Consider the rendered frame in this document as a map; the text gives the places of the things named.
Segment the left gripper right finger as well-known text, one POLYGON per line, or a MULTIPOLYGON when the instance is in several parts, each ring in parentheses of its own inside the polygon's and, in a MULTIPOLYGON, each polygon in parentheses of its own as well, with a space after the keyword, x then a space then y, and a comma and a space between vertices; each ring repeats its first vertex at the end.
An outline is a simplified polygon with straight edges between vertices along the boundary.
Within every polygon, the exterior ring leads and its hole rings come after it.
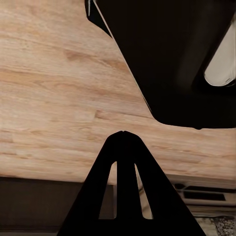
POLYGON ((206 236, 142 139, 123 138, 131 236, 206 236), (135 164, 154 219, 143 217, 135 164))

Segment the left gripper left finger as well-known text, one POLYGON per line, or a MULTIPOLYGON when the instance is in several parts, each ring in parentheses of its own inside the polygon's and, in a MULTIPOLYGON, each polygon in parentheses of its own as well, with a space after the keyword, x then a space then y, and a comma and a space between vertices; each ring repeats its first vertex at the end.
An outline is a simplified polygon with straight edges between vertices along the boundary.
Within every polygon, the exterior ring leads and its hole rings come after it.
POLYGON ((57 236, 131 236, 123 131, 104 143, 57 236), (117 161, 117 217, 98 219, 117 161))

